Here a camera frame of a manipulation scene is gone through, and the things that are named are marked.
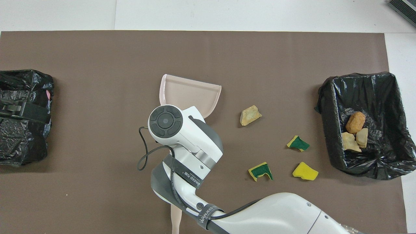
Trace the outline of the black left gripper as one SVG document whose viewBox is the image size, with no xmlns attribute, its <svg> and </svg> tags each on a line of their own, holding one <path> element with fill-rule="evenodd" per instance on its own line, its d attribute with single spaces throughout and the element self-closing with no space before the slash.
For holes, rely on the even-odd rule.
<svg viewBox="0 0 416 234">
<path fill-rule="evenodd" d="M 1 118 L 23 118 L 43 124 L 50 122 L 50 112 L 47 108 L 38 105 L 23 105 L 23 102 L 1 102 L 0 105 Z"/>
</svg>

